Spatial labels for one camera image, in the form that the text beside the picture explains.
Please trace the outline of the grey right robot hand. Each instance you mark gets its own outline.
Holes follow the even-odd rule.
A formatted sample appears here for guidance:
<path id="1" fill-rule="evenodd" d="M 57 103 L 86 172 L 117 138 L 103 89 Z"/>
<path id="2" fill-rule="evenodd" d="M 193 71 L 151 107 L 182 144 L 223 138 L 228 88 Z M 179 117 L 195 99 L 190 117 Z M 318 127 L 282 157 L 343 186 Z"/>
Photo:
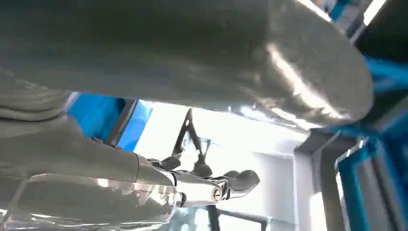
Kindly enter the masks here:
<path id="1" fill-rule="evenodd" d="M 88 138 L 64 110 L 72 92 L 318 128 L 365 117 L 374 90 L 364 56 L 307 0 L 3 0 L 1 230 L 155 230 L 259 183 Z"/>

